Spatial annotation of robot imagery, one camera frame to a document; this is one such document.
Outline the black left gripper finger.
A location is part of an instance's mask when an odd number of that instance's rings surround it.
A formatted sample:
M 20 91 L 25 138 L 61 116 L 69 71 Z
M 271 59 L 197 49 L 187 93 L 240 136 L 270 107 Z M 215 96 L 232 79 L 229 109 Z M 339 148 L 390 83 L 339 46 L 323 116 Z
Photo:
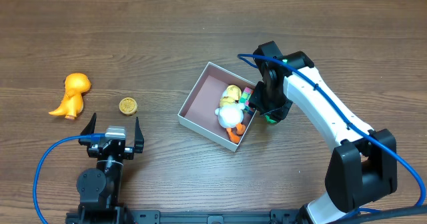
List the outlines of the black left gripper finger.
M 92 134 L 94 134 L 96 119 L 97 119 L 97 113 L 94 113 L 92 115 L 89 123 L 85 126 L 85 128 L 81 132 L 81 135 L 92 135 Z
M 136 117 L 135 118 L 135 134 L 134 134 L 134 151 L 136 153 L 143 153 L 144 143 L 145 143 L 145 140 L 139 125 L 139 118 Z

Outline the green round disc toy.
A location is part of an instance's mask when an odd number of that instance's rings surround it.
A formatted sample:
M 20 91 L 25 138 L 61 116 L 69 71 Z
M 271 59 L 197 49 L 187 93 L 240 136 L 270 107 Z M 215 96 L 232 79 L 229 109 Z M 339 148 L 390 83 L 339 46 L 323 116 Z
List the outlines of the green round disc toy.
M 266 121 L 268 123 L 271 123 L 271 124 L 276 124 L 277 123 L 277 121 L 275 121 L 274 119 L 272 119 L 269 115 L 266 115 L 265 118 L 266 118 Z

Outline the multicoloured puzzle cube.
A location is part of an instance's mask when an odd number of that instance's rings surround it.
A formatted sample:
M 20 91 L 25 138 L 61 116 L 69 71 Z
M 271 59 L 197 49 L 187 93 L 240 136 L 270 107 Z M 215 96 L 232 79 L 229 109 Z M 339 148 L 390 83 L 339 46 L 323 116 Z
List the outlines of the multicoloured puzzle cube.
M 250 103 L 249 103 L 249 99 L 250 99 L 253 92 L 254 92 L 253 89 L 246 87 L 243 90 L 242 95 L 241 95 L 240 100 L 239 100 L 239 103 L 244 104 L 244 112 L 249 114 L 249 115 L 253 115 L 255 113 L 255 109 L 250 107 Z

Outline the yellow round disc toy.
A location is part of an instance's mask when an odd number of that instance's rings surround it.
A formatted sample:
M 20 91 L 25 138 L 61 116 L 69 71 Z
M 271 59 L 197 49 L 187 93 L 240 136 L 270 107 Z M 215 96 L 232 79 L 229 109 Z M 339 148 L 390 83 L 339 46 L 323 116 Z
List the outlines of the yellow round disc toy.
M 124 115 L 133 115 L 137 112 L 137 102 L 131 97 L 125 97 L 119 102 L 119 110 Z

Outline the white plush duck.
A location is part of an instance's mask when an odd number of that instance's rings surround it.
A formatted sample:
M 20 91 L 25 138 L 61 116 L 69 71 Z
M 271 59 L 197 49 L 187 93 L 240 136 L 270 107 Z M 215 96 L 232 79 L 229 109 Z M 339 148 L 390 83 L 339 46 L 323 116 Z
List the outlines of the white plush duck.
M 245 105 L 239 103 L 242 90 L 237 85 L 229 85 L 222 93 L 219 107 L 215 110 L 219 124 L 226 130 L 230 141 L 238 144 L 246 131 L 243 124 Z

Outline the orange toy dinosaur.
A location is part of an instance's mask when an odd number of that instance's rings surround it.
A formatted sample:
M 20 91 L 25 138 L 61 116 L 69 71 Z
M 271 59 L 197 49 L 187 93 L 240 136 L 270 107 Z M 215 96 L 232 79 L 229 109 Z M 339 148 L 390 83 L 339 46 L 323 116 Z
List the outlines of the orange toy dinosaur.
M 83 73 L 72 73 L 64 80 L 64 88 L 65 94 L 60 106 L 49 114 L 74 120 L 83 111 L 83 94 L 90 90 L 91 82 Z

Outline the white box pink interior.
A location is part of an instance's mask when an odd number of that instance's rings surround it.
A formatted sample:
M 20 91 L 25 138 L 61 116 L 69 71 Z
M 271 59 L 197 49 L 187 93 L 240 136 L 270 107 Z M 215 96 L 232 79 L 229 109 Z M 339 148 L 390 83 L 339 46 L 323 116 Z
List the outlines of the white box pink interior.
M 240 89 L 256 87 L 255 83 L 209 62 L 177 116 L 181 125 L 234 152 L 240 144 L 230 141 L 226 129 L 221 127 L 214 113 L 229 85 L 237 85 Z

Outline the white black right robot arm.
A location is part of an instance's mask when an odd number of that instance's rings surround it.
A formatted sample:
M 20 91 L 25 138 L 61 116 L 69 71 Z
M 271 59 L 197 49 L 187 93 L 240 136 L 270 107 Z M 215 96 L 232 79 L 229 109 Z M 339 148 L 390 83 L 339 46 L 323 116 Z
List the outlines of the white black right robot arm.
M 397 161 L 374 144 L 379 141 L 395 151 L 396 139 L 389 130 L 375 131 L 355 116 L 304 52 L 283 55 L 270 41 L 259 45 L 254 55 L 262 80 L 250 97 L 250 106 L 270 123 L 279 123 L 296 104 L 332 154 L 326 192 L 303 205 L 294 223 L 329 223 L 397 190 Z

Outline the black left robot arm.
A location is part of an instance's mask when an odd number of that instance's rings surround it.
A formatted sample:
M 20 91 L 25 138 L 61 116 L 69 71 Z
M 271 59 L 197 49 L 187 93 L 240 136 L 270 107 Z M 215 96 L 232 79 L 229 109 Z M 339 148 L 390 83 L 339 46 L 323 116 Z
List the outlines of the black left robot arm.
M 126 145 L 126 130 L 110 126 L 105 133 L 95 133 L 97 115 L 93 114 L 78 139 L 87 147 L 96 167 L 86 169 L 77 178 L 76 188 L 80 204 L 76 213 L 66 214 L 66 224 L 136 224 L 137 220 L 126 204 L 119 202 L 123 162 L 143 152 L 144 137 L 135 120 L 132 147 Z

